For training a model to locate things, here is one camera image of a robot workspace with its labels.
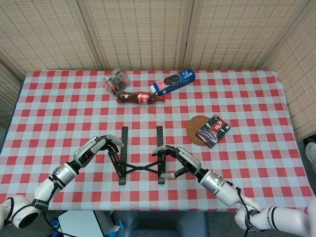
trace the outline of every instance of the beige backdrop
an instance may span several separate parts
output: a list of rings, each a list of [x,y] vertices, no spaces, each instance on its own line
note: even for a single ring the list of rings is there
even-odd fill
[[[20,83],[13,83],[9,72],[0,71],[0,126],[7,127],[19,93]]]
[[[269,59],[301,139],[316,131],[315,8],[281,39],[315,1],[2,0],[0,64],[22,78],[42,69],[260,69]],[[16,98],[4,78],[1,89]],[[3,103],[10,114],[14,103]]]
[[[278,72],[297,138],[316,132],[316,5],[301,21],[267,70]]]

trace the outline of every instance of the snack box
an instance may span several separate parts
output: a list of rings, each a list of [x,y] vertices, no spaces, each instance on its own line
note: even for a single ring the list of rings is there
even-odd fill
[[[231,127],[217,115],[214,115],[203,127],[196,132],[209,148],[212,148]]]
[[[183,72],[171,75],[163,80],[156,81],[150,86],[152,93],[156,95],[165,95],[178,88],[181,88],[196,79],[196,75],[191,68]]]

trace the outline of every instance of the cable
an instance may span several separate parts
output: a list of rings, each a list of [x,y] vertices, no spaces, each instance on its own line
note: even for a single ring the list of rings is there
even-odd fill
[[[228,184],[229,184],[230,186],[232,186],[232,187],[233,187],[233,185],[234,185],[232,182],[229,182],[229,181],[226,181],[226,183],[228,183]],[[237,190],[237,194],[238,194],[238,197],[239,197],[240,200],[241,200],[242,205],[243,205],[243,206],[245,207],[245,209],[246,209],[248,220],[250,220],[250,213],[249,213],[249,210],[248,210],[248,208],[247,208],[247,206],[246,206],[246,203],[243,201],[243,199],[242,199],[242,197],[241,197],[241,189],[240,189],[239,187],[237,187],[237,186],[235,186],[235,189]],[[247,230],[246,230],[245,234],[243,235],[243,237],[246,237],[247,234],[248,234],[248,232],[249,232],[249,230],[250,230],[247,224],[246,224],[246,227],[247,227]]]
[[[53,225],[48,221],[48,219],[47,219],[47,217],[46,217],[46,211],[44,211],[43,215],[44,215],[44,219],[45,219],[46,223],[47,223],[54,231],[56,231],[57,233],[59,233],[59,234],[61,234],[61,235],[64,235],[64,236],[78,237],[78,236],[72,236],[72,235],[70,235],[70,234],[66,234],[66,233],[62,233],[62,232],[58,231],[58,230],[57,230],[55,227],[53,227]]]
[[[49,201],[51,200],[51,198],[53,197],[55,191],[58,189],[58,184],[57,184],[57,183],[54,183],[54,182],[53,182],[53,184],[54,184],[54,189],[51,191],[50,197],[49,197],[49,199],[47,200],[47,202],[49,202]]]

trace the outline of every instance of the red bottle label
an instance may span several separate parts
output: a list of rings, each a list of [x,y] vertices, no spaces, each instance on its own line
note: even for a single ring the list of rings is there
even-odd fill
[[[137,98],[139,104],[148,104],[149,94],[148,92],[139,92]]]

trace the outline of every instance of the snack package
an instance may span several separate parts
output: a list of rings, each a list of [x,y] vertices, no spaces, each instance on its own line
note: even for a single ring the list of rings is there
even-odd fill
[[[120,68],[116,68],[112,71],[111,76],[105,76],[102,80],[106,90],[113,95],[116,95],[118,91],[124,90],[130,85],[127,74],[122,72]]]
[[[231,127],[220,117],[214,115],[203,127],[196,132],[209,148],[212,148],[221,139]]]
[[[156,81],[150,86],[150,90],[156,95],[165,95],[193,82],[195,79],[195,73],[191,68],[189,68],[163,80]]]

